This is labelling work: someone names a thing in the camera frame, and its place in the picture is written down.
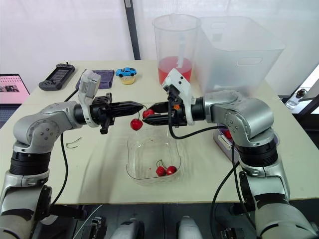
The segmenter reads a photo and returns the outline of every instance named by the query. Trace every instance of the black remote control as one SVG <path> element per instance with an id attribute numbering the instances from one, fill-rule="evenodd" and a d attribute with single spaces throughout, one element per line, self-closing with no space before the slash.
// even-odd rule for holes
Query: black remote control
<path id="1" fill-rule="evenodd" d="M 66 64 L 57 64 L 55 70 L 42 82 L 39 87 L 44 91 L 58 91 L 62 88 L 66 80 L 74 72 L 74 66 Z"/>

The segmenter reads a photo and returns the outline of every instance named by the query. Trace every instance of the translucent plastic bin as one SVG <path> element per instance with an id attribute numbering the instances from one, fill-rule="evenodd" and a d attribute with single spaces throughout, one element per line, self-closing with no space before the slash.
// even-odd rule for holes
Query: translucent plastic bin
<path id="1" fill-rule="evenodd" d="M 127 173 L 137 183 L 169 182 L 180 175 L 182 142 L 173 139 L 167 126 L 142 129 L 129 137 Z M 157 166 L 175 166 L 172 175 L 158 177 Z"/>
<path id="2" fill-rule="evenodd" d="M 225 89 L 250 96 L 285 45 L 252 19 L 203 17 L 194 69 L 204 93 Z"/>

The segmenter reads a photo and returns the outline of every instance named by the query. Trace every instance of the white table surface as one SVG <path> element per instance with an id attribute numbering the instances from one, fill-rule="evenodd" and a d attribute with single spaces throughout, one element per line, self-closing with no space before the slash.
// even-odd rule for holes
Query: white table surface
<path id="1" fill-rule="evenodd" d="M 114 77 L 111 89 L 98 91 L 98 96 L 112 92 L 113 102 L 132 100 L 150 106 L 167 98 L 158 83 L 156 61 L 90 61 L 71 64 L 77 70 L 64 89 L 56 92 L 35 89 L 0 129 L 0 178 L 4 178 L 4 173 L 9 169 L 12 146 L 15 142 L 12 134 L 15 122 L 25 115 L 40 111 L 48 104 L 65 100 L 74 91 L 84 69 L 116 70 L 125 66 L 137 69 L 138 75 L 134 84 L 123 85 Z M 201 96 L 194 77 L 191 82 L 193 95 Z M 266 82 L 257 90 L 256 97 L 264 100 L 274 112 L 274 130 L 280 138 L 278 153 L 283 159 L 291 199 L 318 198 L 318 149 Z M 90 128 L 87 125 L 65 132 L 65 143 L 79 137 L 82 139 L 76 143 L 77 148 L 66 148 L 69 178 L 58 203 L 183 203 L 212 200 L 219 183 L 231 169 L 231 162 L 212 140 L 212 131 L 182 140 L 185 153 L 179 178 L 169 183 L 142 186 L 134 182 L 126 172 L 126 142 L 129 135 L 135 133 L 130 128 L 130 121 L 135 117 L 116 118 L 115 125 L 109 128 L 107 135 L 100 135 L 99 128 Z M 183 135 L 208 126 L 212 125 L 198 121 L 195 126 L 181 127 L 175 129 L 175 132 L 177 135 Z M 55 197 L 62 186 L 65 172 L 59 140 L 52 151 L 49 168 L 50 177 L 47 185 L 53 188 L 52 196 Z M 238 201 L 233 177 L 226 182 L 217 201 Z"/>

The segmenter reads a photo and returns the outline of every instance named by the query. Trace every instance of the plastic measuring jug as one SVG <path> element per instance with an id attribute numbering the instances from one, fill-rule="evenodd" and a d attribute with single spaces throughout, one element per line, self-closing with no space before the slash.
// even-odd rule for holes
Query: plastic measuring jug
<path id="1" fill-rule="evenodd" d="M 191 15 L 173 13 L 157 17 L 153 25 L 159 83 L 163 83 L 173 68 L 176 68 L 189 81 L 200 19 Z"/>

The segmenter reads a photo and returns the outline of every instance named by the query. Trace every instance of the blue toy car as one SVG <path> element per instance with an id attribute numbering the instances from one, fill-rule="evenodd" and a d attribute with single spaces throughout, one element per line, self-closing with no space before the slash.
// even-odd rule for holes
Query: blue toy car
<path id="1" fill-rule="evenodd" d="M 136 70 L 134 68 L 124 67 L 122 69 L 116 70 L 115 75 L 119 77 L 134 76 L 136 75 Z"/>

